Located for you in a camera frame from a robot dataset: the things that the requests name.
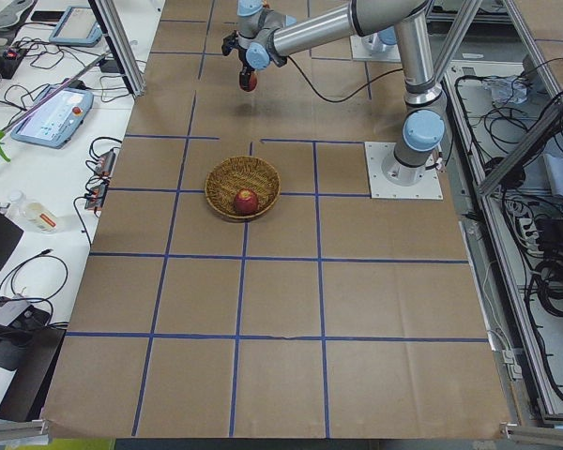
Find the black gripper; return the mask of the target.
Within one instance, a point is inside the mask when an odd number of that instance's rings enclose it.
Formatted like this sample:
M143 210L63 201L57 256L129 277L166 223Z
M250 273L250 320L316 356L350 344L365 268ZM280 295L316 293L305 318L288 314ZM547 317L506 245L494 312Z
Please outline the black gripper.
M255 69L249 64L246 52L239 42L239 34L234 30L230 35L226 36L221 44L221 53L223 56L229 56L232 51L237 52L238 59L242 64L242 69L238 74L238 83L241 89L248 88L248 75L252 75Z

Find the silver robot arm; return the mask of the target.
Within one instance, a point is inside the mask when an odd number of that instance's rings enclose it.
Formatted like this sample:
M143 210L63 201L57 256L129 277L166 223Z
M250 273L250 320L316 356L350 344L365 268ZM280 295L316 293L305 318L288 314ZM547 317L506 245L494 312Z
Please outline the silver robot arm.
M372 53L385 53L397 47L395 27L390 26L361 39L362 45Z
M430 154L446 133L447 98L434 68L423 1L349 1L318 16L297 21L264 1L237 4L237 30L221 51L238 52L240 87L250 92L256 73L270 64L282 67L290 55L356 35L375 56L400 60L407 107L402 135L385 157L382 172L390 182L413 186L426 171Z

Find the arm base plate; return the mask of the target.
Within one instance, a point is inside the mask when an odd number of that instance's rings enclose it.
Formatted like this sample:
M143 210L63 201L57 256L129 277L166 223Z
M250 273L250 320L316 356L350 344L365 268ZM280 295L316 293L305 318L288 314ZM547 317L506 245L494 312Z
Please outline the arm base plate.
M400 63L400 52L394 35L381 32L366 37L350 37L352 59L355 61L377 61Z
M365 142L371 198L394 201L442 201L443 193L432 156L420 167L402 165L394 142Z

